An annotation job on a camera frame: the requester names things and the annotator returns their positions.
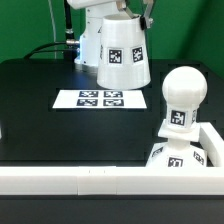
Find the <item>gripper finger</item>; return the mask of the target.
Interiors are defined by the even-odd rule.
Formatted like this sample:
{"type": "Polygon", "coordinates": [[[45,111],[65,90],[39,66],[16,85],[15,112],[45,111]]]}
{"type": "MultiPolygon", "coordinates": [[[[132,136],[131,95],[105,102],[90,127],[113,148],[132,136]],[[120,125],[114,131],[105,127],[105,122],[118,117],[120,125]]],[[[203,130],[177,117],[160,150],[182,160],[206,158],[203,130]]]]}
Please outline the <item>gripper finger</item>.
{"type": "Polygon", "coordinates": [[[134,18],[134,14],[128,8],[128,0],[117,0],[116,6],[120,12],[125,12],[131,19],[134,18]]]}
{"type": "Polygon", "coordinates": [[[151,13],[153,10],[154,0],[143,0],[143,3],[146,5],[144,14],[140,17],[140,25],[142,30],[149,29],[153,24],[153,18],[151,13]]]}

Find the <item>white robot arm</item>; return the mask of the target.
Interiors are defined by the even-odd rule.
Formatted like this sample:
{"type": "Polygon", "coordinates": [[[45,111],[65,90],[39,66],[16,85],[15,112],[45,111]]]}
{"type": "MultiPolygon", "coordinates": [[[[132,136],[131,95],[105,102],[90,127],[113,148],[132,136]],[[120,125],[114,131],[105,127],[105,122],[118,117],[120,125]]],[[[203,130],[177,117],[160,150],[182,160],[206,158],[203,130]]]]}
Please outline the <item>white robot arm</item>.
{"type": "Polygon", "coordinates": [[[75,10],[85,9],[85,30],[79,38],[79,53],[74,60],[77,70],[96,73],[102,20],[107,15],[124,13],[129,18],[134,14],[128,8],[130,0],[66,0],[75,10]]]}

